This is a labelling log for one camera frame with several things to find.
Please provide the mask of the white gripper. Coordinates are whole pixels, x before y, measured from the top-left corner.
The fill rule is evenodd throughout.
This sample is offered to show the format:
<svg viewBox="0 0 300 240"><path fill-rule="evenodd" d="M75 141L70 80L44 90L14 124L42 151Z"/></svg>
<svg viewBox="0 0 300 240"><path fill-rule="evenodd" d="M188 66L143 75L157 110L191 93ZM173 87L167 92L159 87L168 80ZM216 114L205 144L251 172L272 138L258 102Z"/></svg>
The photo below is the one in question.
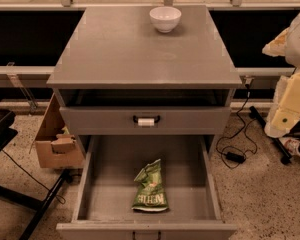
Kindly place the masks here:
<svg viewBox="0 0 300 240"><path fill-rule="evenodd" d="M272 138L288 134L300 121L300 70L277 83L273 105L266 119L265 133Z"/></svg>

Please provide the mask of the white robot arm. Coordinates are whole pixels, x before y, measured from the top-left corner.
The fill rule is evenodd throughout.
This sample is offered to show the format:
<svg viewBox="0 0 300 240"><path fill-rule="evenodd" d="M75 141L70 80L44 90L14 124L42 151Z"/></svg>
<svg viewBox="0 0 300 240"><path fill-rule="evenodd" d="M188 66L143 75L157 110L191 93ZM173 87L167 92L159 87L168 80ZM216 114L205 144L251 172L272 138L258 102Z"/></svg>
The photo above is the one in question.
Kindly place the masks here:
<svg viewBox="0 0 300 240"><path fill-rule="evenodd" d="M262 53L284 56L297 69L291 77L280 77L264 127L268 136L280 138L300 121L300 13L288 28L264 46Z"/></svg>

